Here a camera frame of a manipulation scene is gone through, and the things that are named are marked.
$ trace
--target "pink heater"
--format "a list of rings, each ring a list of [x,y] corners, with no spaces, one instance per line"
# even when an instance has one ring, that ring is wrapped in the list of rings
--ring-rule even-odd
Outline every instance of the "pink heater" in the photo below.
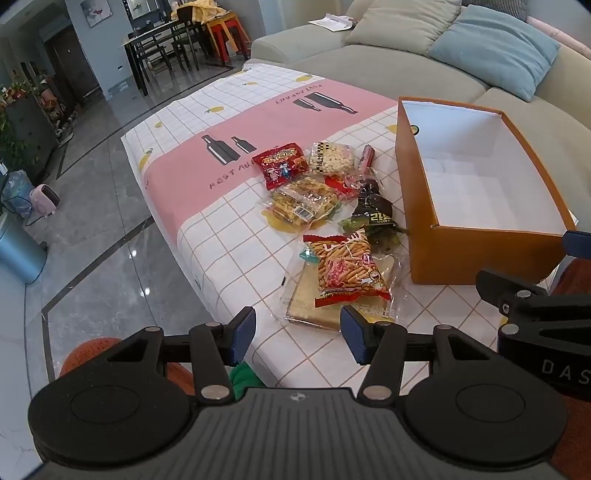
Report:
[[[30,198],[33,208],[41,216],[52,214],[60,204],[60,198],[45,184],[41,184],[34,189],[31,192]]]

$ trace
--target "biscuit bag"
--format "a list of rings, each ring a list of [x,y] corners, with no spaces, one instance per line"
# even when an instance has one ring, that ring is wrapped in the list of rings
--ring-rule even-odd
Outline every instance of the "biscuit bag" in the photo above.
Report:
[[[339,193],[310,176],[300,176],[263,200],[273,217],[302,231],[329,216],[340,203]]]

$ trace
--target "open box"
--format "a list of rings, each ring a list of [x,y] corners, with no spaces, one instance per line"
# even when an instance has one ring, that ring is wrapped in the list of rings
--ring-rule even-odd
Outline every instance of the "open box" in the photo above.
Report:
[[[474,285],[494,268],[538,283],[564,257],[570,212],[503,112],[400,98],[396,158],[413,282]]]

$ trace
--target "gray trash can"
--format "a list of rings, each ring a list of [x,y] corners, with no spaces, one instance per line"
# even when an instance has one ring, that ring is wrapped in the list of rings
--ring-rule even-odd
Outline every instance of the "gray trash can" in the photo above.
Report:
[[[24,283],[33,283],[47,260],[47,252],[23,230],[20,220],[4,212],[0,216],[0,262]]]

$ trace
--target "doorway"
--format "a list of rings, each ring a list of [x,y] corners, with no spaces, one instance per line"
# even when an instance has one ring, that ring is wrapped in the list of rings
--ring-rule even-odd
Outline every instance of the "doorway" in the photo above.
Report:
[[[45,46],[54,70],[67,79],[78,102],[99,87],[72,25],[51,37]]]

